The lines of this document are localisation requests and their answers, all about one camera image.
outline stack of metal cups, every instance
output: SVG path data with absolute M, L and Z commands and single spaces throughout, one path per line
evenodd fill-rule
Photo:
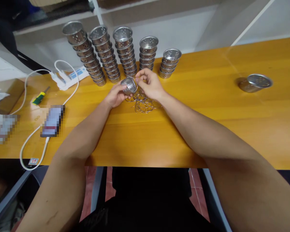
M 154 61 L 159 40 L 154 36 L 147 36 L 140 41 L 140 70 L 154 67 Z
M 120 72 L 115 59 L 113 44 L 110 41 L 110 35 L 107 33 L 107 27 L 104 25 L 95 27 L 89 34 L 93 45 L 95 46 L 98 57 L 104 67 L 108 79 L 113 84 L 120 81 Z
M 159 76 L 163 79 L 169 78 L 173 74 L 180 57 L 180 50 L 174 48 L 166 50 L 163 53 Z
M 125 75 L 135 77 L 138 70 L 132 43 L 132 29 L 119 27 L 113 32 L 113 38 Z
M 62 33 L 67 36 L 69 44 L 73 46 L 97 86 L 105 85 L 104 73 L 82 23 L 79 21 L 68 22 L 63 26 Z

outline yellow table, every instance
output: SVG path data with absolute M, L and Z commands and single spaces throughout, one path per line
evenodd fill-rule
M 161 58 L 155 61 L 158 72 Z M 121 78 L 124 72 L 120 66 Z M 245 93 L 239 78 L 252 73 L 269 76 L 274 85 Z M 184 54 L 169 79 L 160 79 L 173 96 L 217 120 L 261 153 L 276 169 L 290 169 L 290 38 Z M 42 104 L 31 101 L 50 86 Z M 51 138 L 43 165 L 49 165 L 68 133 L 107 95 L 113 85 L 96 86 L 90 77 L 80 82 L 66 105 L 58 137 Z M 58 90 L 49 75 L 28 80 L 28 96 L 9 141 L 0 145 L 0 158 L 18 158 L 25 139 L 44 122 L 47 107 L 62 104 L 74 91 Z M 17 109 L 23 97 L 14 109 Z M 191 151 L 163 109 L 136 114 L 133 103 L 113 109 L 100 141 L 87 165 L 134 167 L 206 167 Z M 45 138 L 37 132 L 24 150 L 24 158 L 40 158 Z

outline smartphone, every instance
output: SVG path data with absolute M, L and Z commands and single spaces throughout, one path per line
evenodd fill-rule
M 47 114 L 46 121 L 42 127 L 41 137 L 56 137 L 59 132 L 65 106 L 52 106 Z

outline white cable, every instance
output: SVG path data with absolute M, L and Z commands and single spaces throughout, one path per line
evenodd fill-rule
M 46 69 L 38 69 L 38 70 L 35 70 L 35 71 L 33 71 L 33 72 L 31 72 L 31 73 L 29 73 L 29 74 L 27 75 L 27 77 L 26 77 L 26 79 L 25 79 L 25 96 L 24 96 L 23 103 L 22 103 L 22 105 L 20 106 L 20 108 L 19 108 L 18 110 L 14 111 L 14 112 L 11 113 L 11 114 L 15 114 L 16 112 L 20 111 L 20 109 L 24 106 L 24 104 L 25 104 L 25 100 L 26 100 L 26 96 L 27 96 L 27 80 L 28 80 L 28 78 L 29 78 L 33 73 L 38 72 L 38 71 L 47 71 L 47 72 L 51 73 L 51 71 L 46 70 Z
M 55 68 L 58 70 L 58 72 L 61 72 L 61 71 L 56 67 L 57 62 L 59 62 L 59 61 L 68 64 L 68 65 L 73 69 L 73 71 L 75 72 L 76 77 L 77 77 L 77 86 L 76 86 L 74 92 L 71 94 L 71 96 L 70 96 L 70 97 L 69 97 L 69 98 L 68 98 L 68 99 L 63 103 L 63 105 L 65 105 L 65 104 L 70 100 L 70 98 L 75 94 L 75 92 L 77 91 L 78 86 L 80 85 L 80 79 L 79 79 L 78 74 L 77 74 L 77 72 L 75 71 L 75 69 L 74 69 L 74 68 L 73 68 L 73 67 L 72 67 L 68 62 L 63 61 L 63 60 L 57 60 L 57 61 L 55 61 L 55 63 L 54 63 L 54 66 L 55 66 Z M 30 74 L 27 76 L 26 80 L 25 80 L 25 97 L 24 97 L 24 101 L 23 101 L 21 107 L 20 107 L 18 110 L 16 110 L 15 112 L 13 112 L 12 114 L 14 114 L 14 113 L 16 113 L 17 111 L 19 111 L 19 110 L 23 107 L 23 105 L 24 105 L 24 103 L 25 103 L 26 93 L 27 93 L 27 91 L 26 91 L 26 82 L 27 82 L 28 77 L 29 77 L 32 73 L 30 73 Z M 47 144 L 48 144 L 49 139 L 50 139 L 50 137 L 47 137 L 47 138 L 46 138 L 46 141 L 45 141 L 45 145 L 44 145 L 44 149 L 43 149 L 43 153 L 42 153 L 42 157 L 41 157 L 40 162 L 39 162 L 39 163 L 38 163 L 34 168 L 31 168 L 31 169 L 27 168 L 27 167 L 24 165 L 24 163 L 23 163 L 23 151 L 24 151 L 24 148 L 25 148 L 25 146 L 26 146 L 26 143 L 29 141 L 29 139 L 31 138 L 31 136 L 39 130 L 40 127 L 41 127 L 41 126 L 39 126 L 37 129 L 35 129 L 34 132 L 32 132 L 31 135 L 28 136 L 28 138 L 27 138 L 26 141 L 24 142 L 24 144 L 23 144 L 23 146 L 22 146 L 22 148 L 21 148 L 21 150 L 20 150 L 20 153 L 19 153 L 20 164 L 22 165 L 22 167 L 23 167 L 25 170 L 28 170 L 28 171 L 31 171 L 31 170 L 36 169 L 36 168 L 37 168 L 37 167 L 42 163 L 42 161 L 43 161 L 43 159 L 44 159 L 45 152 L 46 152 Z

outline forearm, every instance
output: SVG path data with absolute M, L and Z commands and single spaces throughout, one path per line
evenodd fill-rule
M 196 112 L 169 94 L 159 102 L 193 151 L 204 158 L 253 159 L 260 155 L 220 123 Z
M 97 146 L 111 107 L 102 101 L 63 141 L 55 157 L 86 160 Z

